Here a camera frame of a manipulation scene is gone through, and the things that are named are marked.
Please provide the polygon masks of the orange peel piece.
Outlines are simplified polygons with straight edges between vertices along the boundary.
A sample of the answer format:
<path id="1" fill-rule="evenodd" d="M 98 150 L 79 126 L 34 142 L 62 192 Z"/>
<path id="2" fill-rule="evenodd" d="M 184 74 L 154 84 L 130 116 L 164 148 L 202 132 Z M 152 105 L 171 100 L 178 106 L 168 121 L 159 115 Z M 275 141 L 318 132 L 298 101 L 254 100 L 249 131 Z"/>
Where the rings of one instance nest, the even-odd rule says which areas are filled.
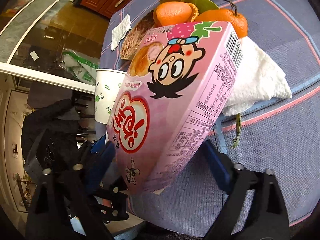
<path id="1" fill-rule="evenodd" d="M 193 3 L 164 2 L 153 11 L 155 26 L 163 27 L 180 23 L 193 22 L 199 15 Z"/>

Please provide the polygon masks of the flat white paper piece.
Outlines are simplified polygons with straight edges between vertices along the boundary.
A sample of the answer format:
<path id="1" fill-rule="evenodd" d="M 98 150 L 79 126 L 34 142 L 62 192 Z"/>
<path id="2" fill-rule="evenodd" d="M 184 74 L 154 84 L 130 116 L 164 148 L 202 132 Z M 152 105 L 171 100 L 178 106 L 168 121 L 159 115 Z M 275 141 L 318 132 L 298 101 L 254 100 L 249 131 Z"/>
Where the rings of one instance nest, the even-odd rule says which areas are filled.
<path id="1" fill-rule="evenodd" d="M 114 51 L 119 45 L 120 41 L 126 36 L 126 33 L 130 31 L 131 18 L 127 14 L 124 19 L 112 30 L 111 50 Z"/>

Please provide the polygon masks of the blue checkered tablecloth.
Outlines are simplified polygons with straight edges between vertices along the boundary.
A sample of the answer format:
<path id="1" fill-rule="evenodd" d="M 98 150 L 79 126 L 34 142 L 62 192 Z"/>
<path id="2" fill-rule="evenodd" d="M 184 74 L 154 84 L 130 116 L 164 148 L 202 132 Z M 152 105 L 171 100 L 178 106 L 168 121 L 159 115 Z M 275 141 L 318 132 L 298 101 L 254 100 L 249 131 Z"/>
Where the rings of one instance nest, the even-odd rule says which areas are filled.
<path id="1" fill-rule="evenodd" d="M 219 9 L 228 2 L 211 0 Z M 222 111 L 206 136 L 216 149 L 250 171 L 274 171 L 289 225 L 309 217 L 319 201 L 319 18 L 308 0 L 231 0 L 248 23 L 248 35 L 286 74 L 289 99 L 258 101 L 241 114 Z M 99 69 L 125 72 L 120 48 L 111 50 L 112 30 L 129 14 L 136 25 L 161 0 L 132 0 L 109 23 Z M 116 159 L 102 184 L 119 176 Z M 253 199 L 246 193 L 233 229 L 242 229 Z M 227 194 L 219 189 L 201 146 L 161 192 L 128 194 L 126 206 L 141 219 L 184 235 L 203 237 L 219 215 Z"/>

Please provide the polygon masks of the white floral paper cup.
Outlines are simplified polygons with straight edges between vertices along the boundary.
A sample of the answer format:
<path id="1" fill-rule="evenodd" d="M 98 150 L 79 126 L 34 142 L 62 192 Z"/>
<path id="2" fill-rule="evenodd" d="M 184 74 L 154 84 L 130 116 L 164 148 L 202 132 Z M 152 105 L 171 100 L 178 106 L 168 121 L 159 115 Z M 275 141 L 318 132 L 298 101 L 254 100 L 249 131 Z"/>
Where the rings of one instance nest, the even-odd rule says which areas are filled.
<path id="1" fill-rule="evenodd" d="M 94 97 L 95 121 L 107 124 L 125 75 L 125 72 L 114 69 L 97 70 Z"/>

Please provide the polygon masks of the white paper napkin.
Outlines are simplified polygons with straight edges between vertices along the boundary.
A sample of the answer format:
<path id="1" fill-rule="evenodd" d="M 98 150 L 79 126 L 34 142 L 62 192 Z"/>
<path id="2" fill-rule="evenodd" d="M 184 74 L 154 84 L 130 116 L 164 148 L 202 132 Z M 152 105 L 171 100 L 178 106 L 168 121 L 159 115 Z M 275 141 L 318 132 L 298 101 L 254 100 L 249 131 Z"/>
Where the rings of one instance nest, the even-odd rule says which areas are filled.
<path id="1" fill-rule="evenodd" d="M 241 114 L 258 101 L 291 98 L 286 74 L 278 64 L 249 37 L 241 38 L 240 44 L 243 57 L 223 115 Z"/>

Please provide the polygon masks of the brown coconut shell bowl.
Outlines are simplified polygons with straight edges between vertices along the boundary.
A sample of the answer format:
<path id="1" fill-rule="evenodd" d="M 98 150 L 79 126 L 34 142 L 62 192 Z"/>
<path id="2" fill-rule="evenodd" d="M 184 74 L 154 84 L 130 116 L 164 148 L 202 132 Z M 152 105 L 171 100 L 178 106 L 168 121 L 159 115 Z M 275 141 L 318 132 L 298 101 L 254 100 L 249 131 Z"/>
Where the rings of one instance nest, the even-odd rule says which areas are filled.
<path id="1" fill-rule="evenodd" d="M 153 13 L 154 10 L 148 12 L 126 35 L 120 51 L 122 60 L 133 59 L 147 31 L 155 27 Z"/>

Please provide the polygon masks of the whole orange tangerine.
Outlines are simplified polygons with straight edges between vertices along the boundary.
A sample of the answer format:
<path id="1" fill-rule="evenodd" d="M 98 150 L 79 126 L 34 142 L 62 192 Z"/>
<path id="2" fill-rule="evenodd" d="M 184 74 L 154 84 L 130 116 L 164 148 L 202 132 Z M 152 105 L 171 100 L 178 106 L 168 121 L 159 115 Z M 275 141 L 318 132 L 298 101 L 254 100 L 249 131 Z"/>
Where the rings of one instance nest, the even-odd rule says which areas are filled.
<path id="1" fill-rule="evenodd" d="M 228 2 L 230 9 L 222 8 L 215 10 L 207 10 L 197 18 L 195 22 L 209 22 L 209 21 L 225 21 L 232 24 L 238 38 L 244 38 L 248 35 L 248 23 L 243 14 L 238 12 L 237 6 L 231 0 L 221 0 Z"/>

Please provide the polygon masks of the green white plastic bag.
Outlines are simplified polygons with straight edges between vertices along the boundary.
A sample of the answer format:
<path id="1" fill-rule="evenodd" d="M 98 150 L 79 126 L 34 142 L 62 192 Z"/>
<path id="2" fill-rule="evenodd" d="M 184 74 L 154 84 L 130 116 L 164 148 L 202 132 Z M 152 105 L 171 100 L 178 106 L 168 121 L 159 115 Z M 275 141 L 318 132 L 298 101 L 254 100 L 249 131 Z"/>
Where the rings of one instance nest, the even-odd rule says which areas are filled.
<path id="1" fill-rule="evenodd" d="M 76 81 L 95 85 L 100 60 L 86 54 L 64 48 L 61 54 L 60 67 L 71 74 Z"/>

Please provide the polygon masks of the pink snack box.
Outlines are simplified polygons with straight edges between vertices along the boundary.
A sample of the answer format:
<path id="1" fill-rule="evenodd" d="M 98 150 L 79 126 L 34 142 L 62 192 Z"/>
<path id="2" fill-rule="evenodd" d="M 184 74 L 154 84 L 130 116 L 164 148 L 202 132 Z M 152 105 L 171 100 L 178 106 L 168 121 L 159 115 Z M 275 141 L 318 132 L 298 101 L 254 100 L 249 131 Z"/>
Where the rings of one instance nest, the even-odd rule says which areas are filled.
<path id="1" fill-rule="evenodd" d="M 107 124 L 130 194 L 161 192 L 184 169 L 225 106 L 242 57 L 229 22 L 147 31 Z"/>

